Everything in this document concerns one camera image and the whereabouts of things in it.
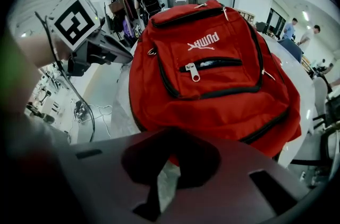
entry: white shirt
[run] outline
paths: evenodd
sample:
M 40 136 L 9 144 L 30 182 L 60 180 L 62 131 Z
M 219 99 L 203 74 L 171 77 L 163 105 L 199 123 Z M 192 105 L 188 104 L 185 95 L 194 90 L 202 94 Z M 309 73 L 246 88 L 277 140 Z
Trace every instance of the white shirt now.
M 314 30 L 313 30 L 313 29 L 307 30 L 307 31 L 303 34 L 303 36 L 301 37 L 300 42 L 301 42 L 302 40 L 304 40 L 304 39 L 307 39 L 306 42 L 304 42 L 304 43 L 302 43 L 302 44 L 299 45 L 299 47 L 301 48 L 301 50 L 302 50 L 304 53 L 306 52 L 306 49 L 308 48 L 309 43 L 310 43 L 310 41 L 313 39 L 313 37 L 314 37 Z
M 340 79 L 340 60 L 337 60 L 333 68 L 325 74 L 328 83 L 332 83 Z
M 323 61 L 317 63 L 317 67 L 319 67 L 319 66 L 325 66 L 324 63 L 323 63 Z

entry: red backpack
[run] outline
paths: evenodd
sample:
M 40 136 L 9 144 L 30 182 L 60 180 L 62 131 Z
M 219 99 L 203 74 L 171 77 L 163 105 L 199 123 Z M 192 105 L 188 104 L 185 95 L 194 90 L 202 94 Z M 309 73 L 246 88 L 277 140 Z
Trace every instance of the red backpack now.
M 300 96 L 268 46 L 217 1 L 154 15 L 130 70 L 141 130 L 179 127 L 239 140 L 269 157 L 301 135 Z

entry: puma logo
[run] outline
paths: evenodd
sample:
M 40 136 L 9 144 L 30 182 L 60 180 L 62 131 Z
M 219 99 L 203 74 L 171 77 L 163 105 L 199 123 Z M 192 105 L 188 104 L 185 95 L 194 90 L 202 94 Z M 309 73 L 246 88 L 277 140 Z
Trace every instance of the puma logo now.
M 217 32 L 215 32 L 213 35 L 206 35 L 201 39 L 196 40 L 193 45 L 188 43 L 189 45 L 189 49 L 188 51 L 192 50 L 193 48 L 199 48 L 199 49 L 212 49 L 214 50 L 214 48 L 212 47 L 207 47 L 208 45 L 215 43 L 219 40 L 219 37 L 217 35 Z

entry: zipper pull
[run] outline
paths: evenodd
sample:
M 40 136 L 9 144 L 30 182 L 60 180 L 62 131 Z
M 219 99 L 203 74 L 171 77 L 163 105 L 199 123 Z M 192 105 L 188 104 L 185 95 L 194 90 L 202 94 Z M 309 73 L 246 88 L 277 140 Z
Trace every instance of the zipper pull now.
M 198 81 L 201 79 L 201 77 L 200 77 L 200 75 L 198 74 L 197 68 L 196 68 L 196 66 L 195 66 L 194 63 L 187 64 L 187 65 L 185 66 L 185 69 L 186 69 L 186 71 L 190 71 L 190 73 L 191 73 L 191 78 L 192 78 L 192 80 L 193 80 L 194 82 L 198 82 Z
M 266 73 L 269 77 L 271 77 L 274 81 L 276 81 L 275 78 L 274 78 L 272 75 L 270 75 L 267 71 L 265 71 L 265 69 L 263 69 L 263 70 L 262 70 L 262 75 L 264 75 L 265 73 Z
M 202 6 L 207 6 L 207 3 L 202 3 L 202 4 L 200 4 L 200 5 L 197 5 L 197 6 L 195 7 L 195 9 L 197 9 L 197 8 L 199 8 L 199 7 L 202 7 Z
M 228 15 L 227 15 L 227 8 L 226 8 L 226 7 L 223 7 L 222 10 L 223 10 L 223 12 L 224 12 L 225 18 L 229 21 Z

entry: blue chair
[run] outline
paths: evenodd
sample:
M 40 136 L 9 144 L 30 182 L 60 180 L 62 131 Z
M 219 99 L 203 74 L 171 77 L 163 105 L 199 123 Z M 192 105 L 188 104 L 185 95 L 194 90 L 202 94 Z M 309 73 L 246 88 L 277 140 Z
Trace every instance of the blue chair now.
M 293 55 L 293 57 L 301 63 L 302 60 L 302 50 L 295 44 L 291 39 L 285 38 L 282 40 L 279 40 L 278 43 L 283 46 L 285 49 L 289 51 L 290 54 Z

